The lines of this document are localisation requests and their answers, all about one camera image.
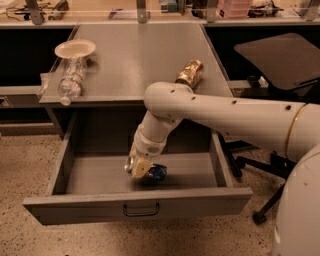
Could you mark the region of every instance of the small plate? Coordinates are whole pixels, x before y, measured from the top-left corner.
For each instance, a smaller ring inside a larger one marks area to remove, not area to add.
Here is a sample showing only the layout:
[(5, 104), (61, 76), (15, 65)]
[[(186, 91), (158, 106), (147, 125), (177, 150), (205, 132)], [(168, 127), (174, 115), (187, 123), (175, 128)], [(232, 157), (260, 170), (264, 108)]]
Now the small plate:
[(54, 52), (58, 57), (63, 59), (77, 56), (87, 60), (95, 49), (96, 45), (93, 42), (84, 39), (75, 39), (59, 44)]

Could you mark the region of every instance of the chair leg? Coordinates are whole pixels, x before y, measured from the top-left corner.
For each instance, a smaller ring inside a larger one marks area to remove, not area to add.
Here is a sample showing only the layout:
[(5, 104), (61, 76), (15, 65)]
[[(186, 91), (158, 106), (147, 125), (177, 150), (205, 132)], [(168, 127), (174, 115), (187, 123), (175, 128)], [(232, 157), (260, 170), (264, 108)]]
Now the chair leg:
[(272, 167), (269, 164), (265, 164), (265, 163), (261, 163), (246, 157), (242, 157), (242, 156), (238, 156), (236, 159), (236, 164), (242, 169), (245, 167), (246, 164), (251, 165), (253, 167), (256, 167), (260, 170), (263, 170), (265, 172), (271, 173), (273, 175), (276, 175), (278, 177), (281, 177), (283, 179), (286, 179), (288, 176), (284, 175), (282, 172), (278, 172), (277, 170), (275, 170), (274, 167)]
[(267, 221), (266, 213), (272, 206), (281, 198), (284, 184), (277, 190), (277, 192), (270, 198), (270, 200), (258, 212), (254, 212), (252, 219), (256, 225), (261, 225)]
[(223, 136), (221, 134), (218, 134), (218, 138), (220, 141), (221, 148), (224, 152), (224, 154), (227, 156), (227, 159), (229, 161), (231, 171), (234, 177), (240, 178), (242, 177), (242, 171), (239, 168), (238, 164), (236, 163), (236, 160), (234, 159), (232, 153), (230, 152), (227, 143), (225, 142)]

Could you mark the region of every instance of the terrazzo floor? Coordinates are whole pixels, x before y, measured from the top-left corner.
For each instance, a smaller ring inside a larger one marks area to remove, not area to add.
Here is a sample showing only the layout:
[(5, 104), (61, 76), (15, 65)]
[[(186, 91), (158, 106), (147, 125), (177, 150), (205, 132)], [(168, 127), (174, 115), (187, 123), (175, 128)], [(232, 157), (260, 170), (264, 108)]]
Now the terrazzo floor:
[[(22, 201), (44, 194), (60, 145), (55, 134), (0, 138), (1, 256), (270, 255), (277, 205), (261, 226), (251, 215), (283, 181), (249, 166), (234, 179), (253, 190), (237, 216), (42, 226)], [(267, 159), (260, 150), (241, 155)]]

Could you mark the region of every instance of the water bottle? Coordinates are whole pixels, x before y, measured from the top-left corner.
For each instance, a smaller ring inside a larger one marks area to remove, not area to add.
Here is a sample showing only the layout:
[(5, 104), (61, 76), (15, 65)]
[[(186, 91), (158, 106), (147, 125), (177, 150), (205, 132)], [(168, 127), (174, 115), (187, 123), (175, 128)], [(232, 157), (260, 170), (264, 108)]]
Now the water bottle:
[(86, 70), (87, 63), (84, 58), (73, 56), (68, 59), (67, 67), (59, 84), (62, 105), (69, 106), (71, 100), (81, 95)]

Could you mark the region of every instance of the chair wheel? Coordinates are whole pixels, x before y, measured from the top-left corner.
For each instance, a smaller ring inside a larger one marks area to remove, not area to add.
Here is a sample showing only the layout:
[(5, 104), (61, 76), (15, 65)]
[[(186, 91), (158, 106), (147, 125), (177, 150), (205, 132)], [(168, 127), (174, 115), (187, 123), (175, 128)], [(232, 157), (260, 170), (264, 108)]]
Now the chair wheel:
[(254, 212), (252, 219), (256, 225), (261, 225), (267, 221), (267, 217), (265, 215), (260, 215), (259, 212)]
[(241, 157), (237, 157), (236, 164), (240, 169), (243, 169), (244, 167), (246, 167), (246, 163), (241, 159)]

